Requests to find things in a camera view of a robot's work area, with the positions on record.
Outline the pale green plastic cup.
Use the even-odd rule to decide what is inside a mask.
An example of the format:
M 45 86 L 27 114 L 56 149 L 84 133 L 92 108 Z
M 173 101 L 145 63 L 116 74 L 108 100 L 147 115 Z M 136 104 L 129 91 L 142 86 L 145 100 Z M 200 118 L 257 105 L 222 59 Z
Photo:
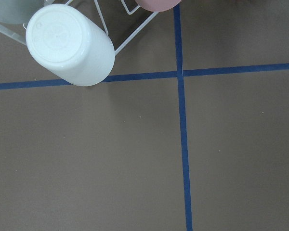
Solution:
M 43 0 L 0 0 L 0 23 L 27 23 L 42 7 Z

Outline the pink plastic cup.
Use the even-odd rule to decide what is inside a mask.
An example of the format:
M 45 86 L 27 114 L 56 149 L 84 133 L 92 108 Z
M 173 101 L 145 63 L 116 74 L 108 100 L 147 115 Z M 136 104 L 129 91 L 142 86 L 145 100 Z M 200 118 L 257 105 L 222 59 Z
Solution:
M 178 5 L 181 0 L 135 0 L 143 9 L 151 12 L 164 12 Z

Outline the white plastic cup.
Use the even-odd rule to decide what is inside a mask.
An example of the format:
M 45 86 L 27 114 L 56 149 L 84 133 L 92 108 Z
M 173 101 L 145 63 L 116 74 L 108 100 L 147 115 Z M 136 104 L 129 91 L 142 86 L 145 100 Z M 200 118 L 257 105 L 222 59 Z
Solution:
M 38 10 L 26 28 L 34 60 L 76 86 L 93 86 L 111 72 L 115 50 L 109 36 L 75 8 L 52 4 Z

